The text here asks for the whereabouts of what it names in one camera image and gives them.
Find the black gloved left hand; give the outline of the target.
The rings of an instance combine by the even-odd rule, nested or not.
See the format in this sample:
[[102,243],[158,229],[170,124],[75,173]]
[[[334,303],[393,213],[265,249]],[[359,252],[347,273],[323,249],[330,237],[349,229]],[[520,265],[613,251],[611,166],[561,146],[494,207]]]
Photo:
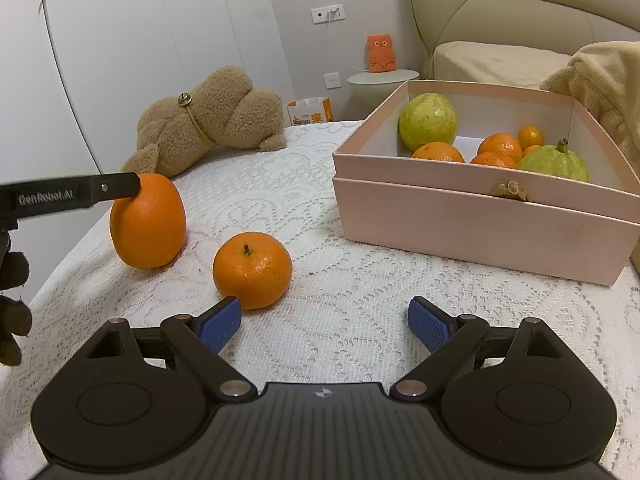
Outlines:
[[23,355],[15,337],[26,337],[32,330],[32,311],[21,299],[6,296],[6,290],[23,286],[29,278],[29,263],[22,252],[11,249],[16,220],[1,221],[1,299],[0,359],[5,366],[20,366]]

